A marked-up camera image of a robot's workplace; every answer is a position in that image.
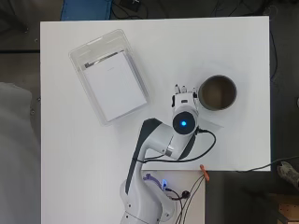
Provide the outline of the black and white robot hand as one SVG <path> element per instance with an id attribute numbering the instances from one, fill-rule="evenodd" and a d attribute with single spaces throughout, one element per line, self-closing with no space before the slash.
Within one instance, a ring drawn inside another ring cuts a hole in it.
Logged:
<path id="1" fill-rule="evenodd" d="M 195 89 L 188 91 L 185 86 L 175 85 L 175 93 L 172 96 L 172 108 L 174 110 L 179 109 L 181 106 L 191 106 L 195 109 L 198 108 L 199 100 Z"/>

